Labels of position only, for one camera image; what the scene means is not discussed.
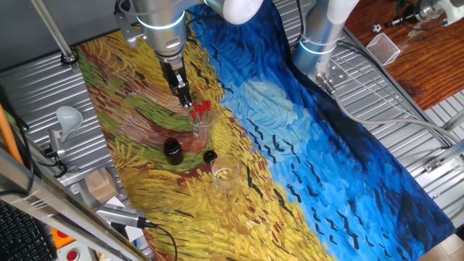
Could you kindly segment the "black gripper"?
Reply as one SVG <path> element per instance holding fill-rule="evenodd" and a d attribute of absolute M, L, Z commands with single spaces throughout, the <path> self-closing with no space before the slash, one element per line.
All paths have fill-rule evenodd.
<path fill-rule="evenodd" d="M 191 107 L 193 105 L 189 82 L 186 77 L 186 68 L 184 67 L 183 57 L 170 61 L 161 61 L 162 72 L 167 81 L 171 92 L 178 97 L 182 107 Z"/>

